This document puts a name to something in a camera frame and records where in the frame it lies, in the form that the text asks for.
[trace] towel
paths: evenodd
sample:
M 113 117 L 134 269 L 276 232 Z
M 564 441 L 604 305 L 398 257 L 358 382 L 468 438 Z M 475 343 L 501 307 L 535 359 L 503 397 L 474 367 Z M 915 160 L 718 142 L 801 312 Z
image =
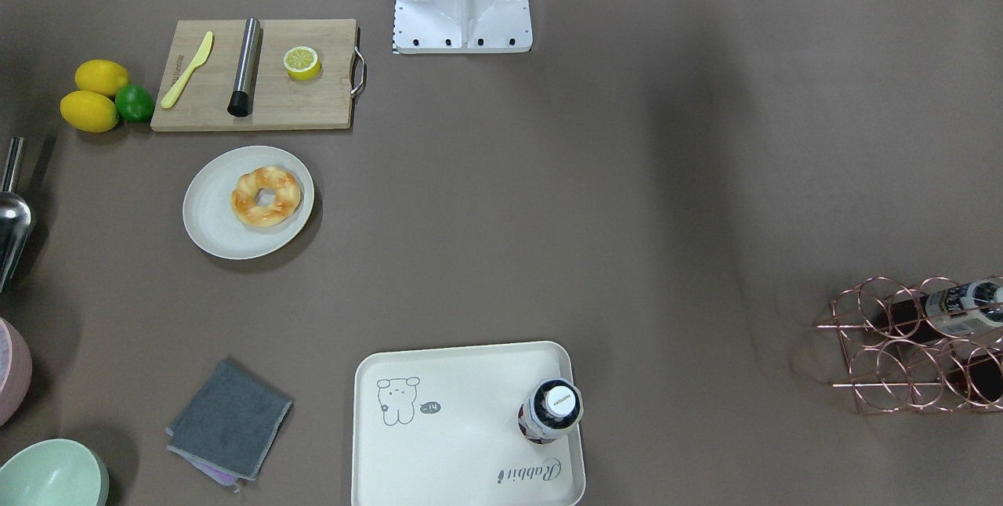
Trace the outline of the towel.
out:
M 254 481 L 292 404 L 223 360 L 168 427 L 168 450 L 221 485 Z

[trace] scoop handle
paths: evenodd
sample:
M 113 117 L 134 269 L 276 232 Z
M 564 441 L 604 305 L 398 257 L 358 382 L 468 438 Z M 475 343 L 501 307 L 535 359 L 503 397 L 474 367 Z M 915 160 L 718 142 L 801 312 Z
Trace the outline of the scoop handle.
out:
M 10 139 L 10 151 L 7 153 L 7 165 L 3 170 L 3 190 L 13 193 L 17 187 L 17 178 L 21 174 L 21 158 L 24 153 L 24 138 L 15 136 Z

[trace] mint green bowl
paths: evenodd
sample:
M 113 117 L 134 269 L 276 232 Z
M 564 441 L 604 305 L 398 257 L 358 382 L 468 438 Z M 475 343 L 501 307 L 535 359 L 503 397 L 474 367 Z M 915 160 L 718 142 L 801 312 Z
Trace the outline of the mint green bowl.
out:
M 83 444 L 46 440 L 0 467 L 3 506 L 104 506 L 108 470 Z

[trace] metal scoop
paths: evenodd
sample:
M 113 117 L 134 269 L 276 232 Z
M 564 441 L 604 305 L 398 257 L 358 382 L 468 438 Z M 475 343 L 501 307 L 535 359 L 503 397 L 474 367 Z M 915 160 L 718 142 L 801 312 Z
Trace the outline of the metal scoop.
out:
M 28 203 L 14 194 L 23 152 L 24 138 L 11 138 L 10 153 L 3 170 L 3 191 L 0 191 L 0 292 L 7 291 L 10 286 L 33 223 Z

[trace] lime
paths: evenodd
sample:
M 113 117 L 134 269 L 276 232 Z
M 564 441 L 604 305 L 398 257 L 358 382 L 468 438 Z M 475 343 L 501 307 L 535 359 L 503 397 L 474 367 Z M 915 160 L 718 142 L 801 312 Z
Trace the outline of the lime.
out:
M 153 97 L 145 88 L 137 84 L 128 84 L 115 93 L 115 108 L 130 122 L 149 121 L 149 118 L 153 117 Z
M 294 80 L 312 80 L 320 72 L 320 56 L 317 55 L 317 50 L 310 46 L 298 45 L 290 49 L 282 62 Z
M 128 84 L 128 71 L 109 59 L 91 59 L 76 68 L 73 80 L 80 91 L 114 96 L 119 88 Z
M 94 91 L 73 91 L 63 96 L 59 113 L 78 131 L 107 132 L 118 123 L 115 103 Z

